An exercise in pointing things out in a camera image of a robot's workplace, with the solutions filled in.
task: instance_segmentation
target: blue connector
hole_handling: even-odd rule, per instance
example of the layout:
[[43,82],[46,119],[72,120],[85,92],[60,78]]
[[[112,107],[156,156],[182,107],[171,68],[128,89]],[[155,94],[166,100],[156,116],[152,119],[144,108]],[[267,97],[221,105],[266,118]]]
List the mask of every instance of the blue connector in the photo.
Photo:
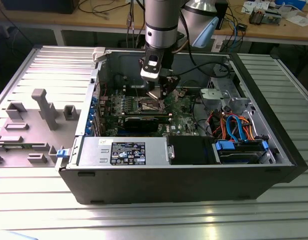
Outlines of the blue connector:
[[89,113],[89,114],[88,114],[88,120],[89,120],[89,121],[92,121],[93,119],[94,119],[94,115],[91,114],[91,113]]
[[265,150],[268,150],[268,143],[266,141],[262,141],[263,147]]
[[231,141],[218,141],[216,144],[216,150],[234,150],[234,143]]
[[96,97],[92,97],[92,104],[97,104],[98,103],[98,99]]
[[71,150],[71,148],[58,150],[56,156],[58,158],[69,158]]

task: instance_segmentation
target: workbench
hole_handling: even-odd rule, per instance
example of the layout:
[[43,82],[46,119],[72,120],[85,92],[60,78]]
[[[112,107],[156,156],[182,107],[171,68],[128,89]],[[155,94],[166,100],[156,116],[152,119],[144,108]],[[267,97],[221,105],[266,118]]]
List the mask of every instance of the workbench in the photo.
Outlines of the workbench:
[[[244,0],[230,0],[230,6],[234,16],[240,23],[248,25],[244,41],[246,42],[262,42],[262,43],[278,43],[278,44],[293,44],[293,45],[308,45],[308,26],[300,27],[283,19],[279,25],[252,25],[248,23],[248,14],[240,14]],[[93,5],[110,3],[109,0],[93,0]],[[100,9],[110,9],[125,4],[124,0],[116,0],[109,6],[100,7]],[[84,3],[82,9],[90,11],[90,5]],[[108,14],[109,20],[96,16],[91,13],[85,13],[78,8],[73,14],[58,14],[48,12],[30,12],[30,11],[7,11],[5,14],[18,27],[23,28],[38,28],[50,29],[54,32],[57,44],[65,46],[66,41],[62,31],[89,31],[102,33],[126,33],[126,19],[129,8],[128,6],[121,7],[110,11]],[[141,28],[143,23],[143,12],[141,8],[135,4],[135,29]],[[12,26],[12,24],[0,13],[0,26]],[[227,22],[222,26],[221,30],[216,30],[213,35],[215,39],[212,52],[219,52],[224,40],[229,39],[232,35],[232,30]]]
[[[33,49],[0,95],[0,128],[11,101],[39,108],[31,99],[37,87],[49,92],[57,110],[82,109],[93,50]],[[308,92],[280,60],[239,57],[308,165]],[[308,239],[308,170],[257,200],[81,205],[52,166],[0,167],[1,229],[39,240]]]

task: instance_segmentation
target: blue tab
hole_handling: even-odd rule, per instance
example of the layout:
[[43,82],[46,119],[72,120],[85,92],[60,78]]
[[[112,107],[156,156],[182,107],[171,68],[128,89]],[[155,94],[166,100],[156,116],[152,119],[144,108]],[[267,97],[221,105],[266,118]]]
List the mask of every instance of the blue tab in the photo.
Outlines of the blue tab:
[[94,119],[94,115],[88,114],[88,120],[92,121]]
[[98,99],[97,99],[96,97],[93,96],[93,97],[92,97],[92,103],[93,103],[93,104],[96,104],[97,102],[98,102]]
[[68,158],[70,156],[70,148],[58,150],[56,156],[58,158]]
[[94,113],[95,113],[95,111],[96,111],[96,110],[95,110],[95,109],[93,109],[93,108],[90,108],[90,109],[89,109],[89,113],[90,113],[90,114],[94,114]]
[[233,150],[235,149],[234,143],[231,141],[219,141],[224,150]]
[[222,149],[222,146],[219,144],[219,142],[217,142],[215,145],[216,145],[216,150],[221,150]]
[[265,150],[268,149],[268,143],[266,141],[262,141],[263,147],[265,148]]
[[87,133],[87,134],[90,134],[91,133],[91,130],[90,130],[90,128],[85,128],[85,133]]

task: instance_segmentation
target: table leg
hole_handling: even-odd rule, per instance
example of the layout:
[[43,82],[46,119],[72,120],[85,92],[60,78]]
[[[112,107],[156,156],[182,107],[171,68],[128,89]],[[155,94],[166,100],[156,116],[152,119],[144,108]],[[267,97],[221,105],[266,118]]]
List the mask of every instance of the table leg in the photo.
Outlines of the table leg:
[[226,35],[216,35],[212,47],[212,52],[218,53],[223,45],[223,41],[226,39]]
[[66,46],[66,41],[60,28],[53,29],[58,46]]

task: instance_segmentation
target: floor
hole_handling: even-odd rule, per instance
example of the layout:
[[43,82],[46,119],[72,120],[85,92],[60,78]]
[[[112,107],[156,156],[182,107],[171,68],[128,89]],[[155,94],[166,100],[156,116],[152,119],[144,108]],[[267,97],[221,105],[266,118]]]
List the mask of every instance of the floor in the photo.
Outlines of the floor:
[[[56,40],[51,30],[22,28],[21,31],[36,45],[56,45]],[[17,29],[10,28],[9,32],[10,37],[8,39],[0,36],[0,92],[32,49],[31,44]],[[65,31],[64,35],[69,46],[126,47],[125,35],[121,33]],[[212,41],[204,50],[210,51],[211,46]],[[266,43],[252,45],[251,49],[250,46],[250,42],[244,42],[240,52],[247,53],[250,51],[252,53],[266,54],[268,49],[273,47]],[[294,72],[301,55],[304,53],[304,48],[303,46],[280,44],[274,46],[270,53],[278,55],[291,72]],[[308,90],[308,64],[300,73],[298,79]]]

